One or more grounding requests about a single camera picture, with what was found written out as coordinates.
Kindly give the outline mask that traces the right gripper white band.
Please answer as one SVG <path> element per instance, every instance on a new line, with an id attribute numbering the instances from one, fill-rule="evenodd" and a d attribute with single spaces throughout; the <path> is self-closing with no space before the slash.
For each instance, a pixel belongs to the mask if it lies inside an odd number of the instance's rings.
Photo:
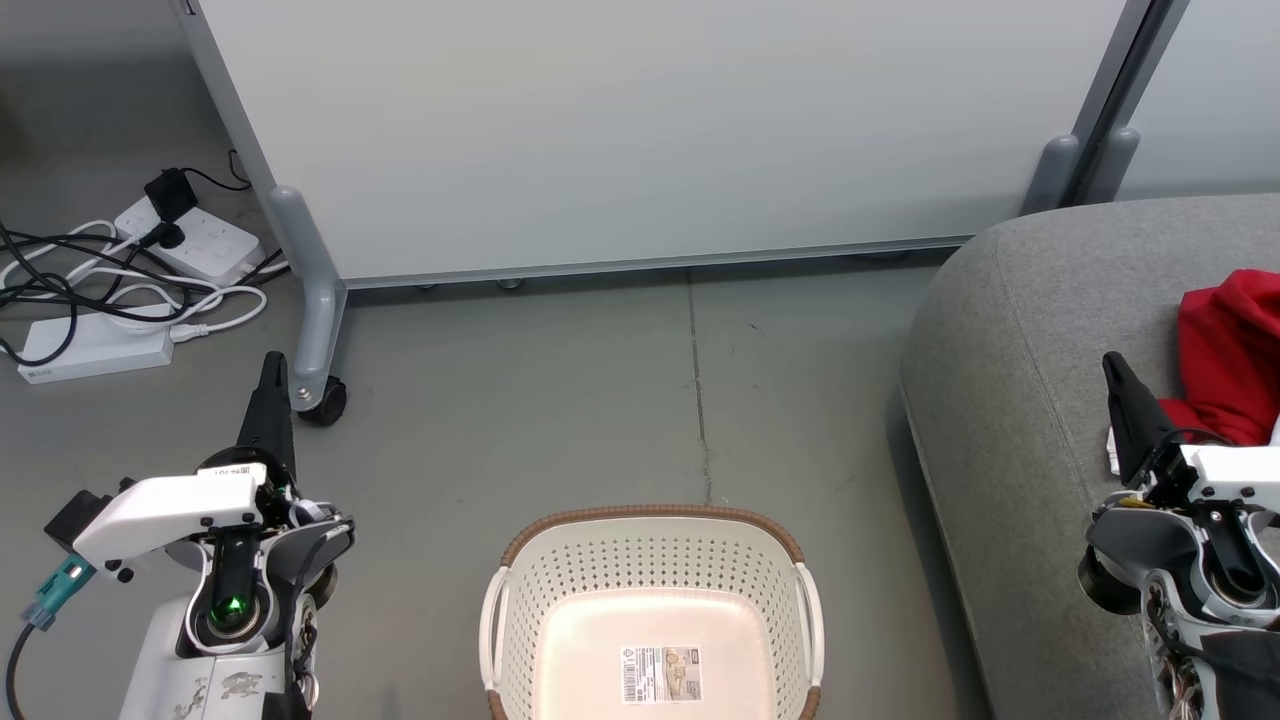
<path id="1" fill-rule="evenodd" d="M 1126 488 L 1137 488 L 1148 480 L 1153 464 L 1172 442 L 1175 425 L 1120 352 L 1106 352 L 1102 370 L 1119 475 Z M 1196 471 L 1187 492 L 1190 501 L 1279 506 L 1277 446 L 1181 445 L 1180 451 Z"/>

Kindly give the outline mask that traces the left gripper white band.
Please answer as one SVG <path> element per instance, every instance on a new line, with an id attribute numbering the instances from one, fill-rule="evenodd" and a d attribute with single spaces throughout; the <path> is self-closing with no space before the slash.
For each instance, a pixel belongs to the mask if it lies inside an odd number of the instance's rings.
<path id="1" fill-rule="evenodd" d="M 270 351 L 236 450 L 214 454 L 189 475 L 137 480 L 78 530 L 70 551 L 105 568 L 225 528 L 280 525 L 293 500 L 292 418 L 285 355 Z"/>

